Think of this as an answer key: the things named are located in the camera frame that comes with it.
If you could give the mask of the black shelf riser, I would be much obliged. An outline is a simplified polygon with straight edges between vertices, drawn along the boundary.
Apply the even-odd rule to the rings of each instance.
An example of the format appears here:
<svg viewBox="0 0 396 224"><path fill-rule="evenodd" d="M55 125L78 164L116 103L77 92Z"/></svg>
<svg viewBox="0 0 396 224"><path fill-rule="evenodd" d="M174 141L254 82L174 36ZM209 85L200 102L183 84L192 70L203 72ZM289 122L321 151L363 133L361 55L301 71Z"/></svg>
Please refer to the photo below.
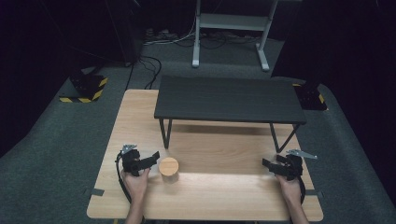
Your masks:
<svg viewBox="0 0 396 224"><path fill-rule="evenodd" d="M270 79L164 76L154 118L165 148L175 119L267 123L272 136L277 124L292 125L292 133L306 124L292 84Z"/></svg>

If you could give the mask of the black yellow striped base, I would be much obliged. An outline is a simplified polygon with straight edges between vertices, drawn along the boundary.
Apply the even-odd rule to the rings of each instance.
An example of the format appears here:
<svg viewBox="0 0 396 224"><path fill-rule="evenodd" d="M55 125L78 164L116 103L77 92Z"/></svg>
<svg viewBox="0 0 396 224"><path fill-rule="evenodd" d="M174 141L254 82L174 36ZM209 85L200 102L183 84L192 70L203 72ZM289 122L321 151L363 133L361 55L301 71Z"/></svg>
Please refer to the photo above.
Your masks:
<svg viewBox="0 0 396 224"><path fill-rule="evenodd" d="M302 109L317 111L328 109L324 97L318 91L317 85L293 83L292 86L297 94Z"/></svg>
<svg viewBox="0 0 396 224"><path fill-rule="evenodd" d="M106 77L79 72L66 80L60 89L59 100L63 103L92 103L100 98L106 83Z"/></svg>

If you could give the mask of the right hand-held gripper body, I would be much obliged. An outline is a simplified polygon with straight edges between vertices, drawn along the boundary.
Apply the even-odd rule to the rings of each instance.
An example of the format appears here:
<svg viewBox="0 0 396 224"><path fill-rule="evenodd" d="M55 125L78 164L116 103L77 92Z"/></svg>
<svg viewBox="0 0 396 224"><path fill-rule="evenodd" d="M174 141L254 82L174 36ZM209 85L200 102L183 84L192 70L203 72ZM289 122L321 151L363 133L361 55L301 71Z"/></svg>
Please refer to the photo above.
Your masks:
<svg viewBox="0 0 396 224"><path fill-rule="evenodd" d="M304 152L300 149L290 149L286 156L277 155L276 161L278 175L285 176L288 180L293 180L296 177L301 177L303 174L303 159L316 160L316 155Z"/></svg>

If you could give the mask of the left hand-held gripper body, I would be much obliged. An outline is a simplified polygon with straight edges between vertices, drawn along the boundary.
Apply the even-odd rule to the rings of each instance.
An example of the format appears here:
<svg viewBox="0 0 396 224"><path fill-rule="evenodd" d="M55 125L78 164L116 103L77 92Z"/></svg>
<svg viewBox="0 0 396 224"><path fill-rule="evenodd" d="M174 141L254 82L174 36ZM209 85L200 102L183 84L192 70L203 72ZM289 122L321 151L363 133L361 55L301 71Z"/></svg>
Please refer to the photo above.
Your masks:
<svg viewBox="0 0 396 224"><path fill-rule="evenodd" d="M124 145L121 150L122 167L126 173L139 176L139 172L147 169L147 165L140 160L140 153L136 145Z"/></svg>

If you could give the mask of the grey metal stand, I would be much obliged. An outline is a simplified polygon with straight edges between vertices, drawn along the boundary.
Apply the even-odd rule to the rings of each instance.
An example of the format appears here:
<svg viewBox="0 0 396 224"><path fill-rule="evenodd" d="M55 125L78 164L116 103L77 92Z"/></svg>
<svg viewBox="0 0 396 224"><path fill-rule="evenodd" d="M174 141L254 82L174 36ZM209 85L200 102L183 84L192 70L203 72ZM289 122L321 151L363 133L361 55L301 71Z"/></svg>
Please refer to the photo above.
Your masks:
<svg viewBox="0 0 396 224"><path fill-rule="evenodd" d="M279 0L272 0L269 14L266 17L257 17L202 13L201 0L196 0L195 35L191 66L193 68L197 68L200 65L200 34L202 28L259 31L262 32L262 38L261 41L255 45L256 52L260 60L262 71L268 72L270 70L270 66L264 53L264 46L270 33L278 1Z"/></svg>

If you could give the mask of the person's left hand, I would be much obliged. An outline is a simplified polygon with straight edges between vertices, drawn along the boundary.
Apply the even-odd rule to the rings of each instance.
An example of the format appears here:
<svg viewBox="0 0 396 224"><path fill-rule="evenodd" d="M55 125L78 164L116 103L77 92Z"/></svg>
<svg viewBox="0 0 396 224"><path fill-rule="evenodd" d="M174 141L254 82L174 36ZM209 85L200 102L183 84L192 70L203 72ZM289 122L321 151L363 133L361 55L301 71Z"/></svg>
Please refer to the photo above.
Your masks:
<svg viewBox="0 0 396 224"><path fill-rule="evenodd" d="M150 168L145 169L140 176L121 171L122 181L131 196L133 203L142 203L148 187Z"/></svg>

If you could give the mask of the wooden lidded jar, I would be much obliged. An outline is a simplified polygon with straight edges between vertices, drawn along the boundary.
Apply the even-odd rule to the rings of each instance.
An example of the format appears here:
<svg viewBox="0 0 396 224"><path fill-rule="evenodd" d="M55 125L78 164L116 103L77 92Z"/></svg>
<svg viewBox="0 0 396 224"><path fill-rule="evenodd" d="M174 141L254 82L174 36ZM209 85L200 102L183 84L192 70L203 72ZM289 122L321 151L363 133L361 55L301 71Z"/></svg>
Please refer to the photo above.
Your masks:
<svg viewBox="0 0 396 224"><path fill-rule="evenodd" d="M179 164L175 158L167 157L160 162L159 171L165 183L171 184L177 182L178 170Z"/></svg>

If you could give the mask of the person's right hand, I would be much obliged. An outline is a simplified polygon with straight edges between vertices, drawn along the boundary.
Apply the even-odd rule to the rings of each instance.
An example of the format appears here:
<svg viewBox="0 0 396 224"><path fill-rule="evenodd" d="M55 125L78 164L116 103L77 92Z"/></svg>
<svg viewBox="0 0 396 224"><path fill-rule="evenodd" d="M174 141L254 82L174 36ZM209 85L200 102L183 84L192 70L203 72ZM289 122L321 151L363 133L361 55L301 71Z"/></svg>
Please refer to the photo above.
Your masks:
<svg viewBox="0 0 396 224"><path fill-rule="evenodd" d="M276 179L279 181L287 205L300 205L302 196L300 182L296 179L288 180L282 175L276 175Z"/></svg>

